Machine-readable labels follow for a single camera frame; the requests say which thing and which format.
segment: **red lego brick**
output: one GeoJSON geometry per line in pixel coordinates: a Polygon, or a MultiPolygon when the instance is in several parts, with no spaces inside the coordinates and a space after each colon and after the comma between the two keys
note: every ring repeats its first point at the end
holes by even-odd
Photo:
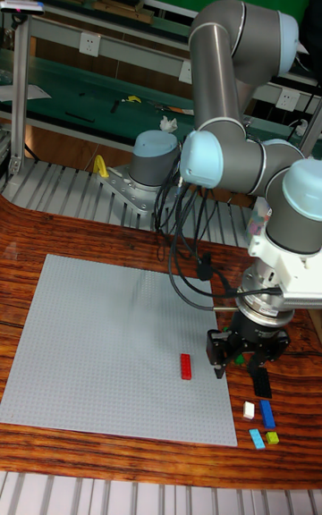
{"type": "Polygon", "coordinates": [[[180,360],[182,365],[182,380],[191,380],[192,374],[190,354],[181,354],[180,360]]]}

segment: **yellow lego brick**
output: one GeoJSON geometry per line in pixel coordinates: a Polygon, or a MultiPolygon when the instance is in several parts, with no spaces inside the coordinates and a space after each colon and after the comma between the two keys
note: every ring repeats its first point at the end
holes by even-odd
{"type": "Polygon", "coordinates": [[[267,432],[266,434],[268,443],[278,443],[278,435],[276,432],[267,432]]]}

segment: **light blue lego brick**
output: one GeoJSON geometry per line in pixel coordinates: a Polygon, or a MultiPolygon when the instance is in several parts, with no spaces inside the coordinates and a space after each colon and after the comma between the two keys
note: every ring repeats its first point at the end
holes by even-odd
{"type": "Polygon", "coordinates": [[[267,400],[259,401],[260,413],[263,418],[263,424],[266,429],[274,429],[275,421],[270,403],[267,400]]]}
{"type": "Polygon", "coordinates": [[[257,450],[263,450],[265,448],[265,444],[258,429],[250,429],[250,437],[257,450]]]}

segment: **wooden tabletop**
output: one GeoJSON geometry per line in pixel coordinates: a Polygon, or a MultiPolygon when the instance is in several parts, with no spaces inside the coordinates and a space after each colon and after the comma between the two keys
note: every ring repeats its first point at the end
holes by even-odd
{"type": "MultiPolygon", "coordinates": [[[[251,264],[247,251],[203,244],[232,285],[251,264]]],[[[156,235],[31,212],[0,197],[0,395],[47,253],[167,272],[156,235]]],[[[195,276],[190,260],[186,275],[195,276]]],[[[221,313],[219,325],[231,315],[221,313]]],[[[0,470],[231,488],[322,487],[322,348],[306,311],[288,326],[291,345],[269,364],[278,445],[256,451],[249,429],[265,433],[245,367],[227,372],[238,447],[159,442],[0,424],[0,470]],[[245,400],[257,416],[242,417],[245,400]]]]}

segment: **gray lego baseplate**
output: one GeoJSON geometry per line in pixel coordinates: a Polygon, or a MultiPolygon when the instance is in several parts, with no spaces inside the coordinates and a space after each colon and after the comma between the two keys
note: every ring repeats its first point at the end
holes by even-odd
{"type": "Polygon", "coordinates": [[[214,327],[214,313],[185,304],[167,274],[48,255],[0,421],[235,446],[227,382],[206,354],[214,327]]]}

